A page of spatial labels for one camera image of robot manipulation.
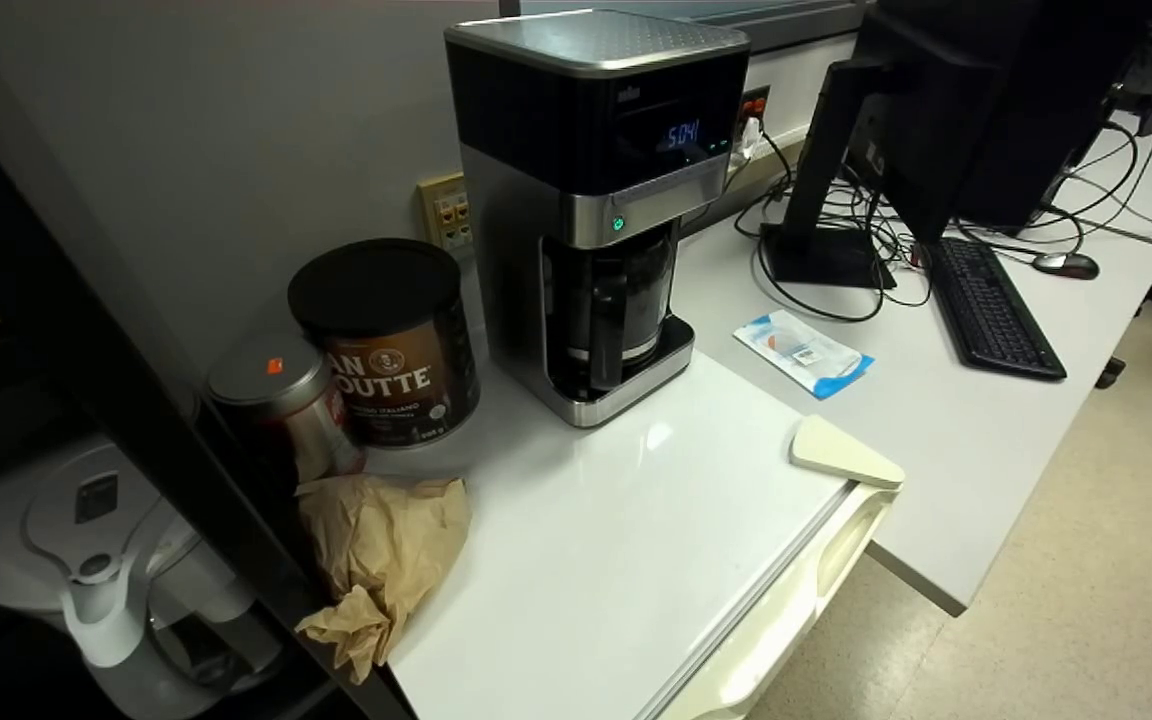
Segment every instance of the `coffee maker display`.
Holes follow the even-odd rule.
[[[694,361],[675,224],[729,170],[748,40],[625,10],[448,28],[493,361],[576,428]]]

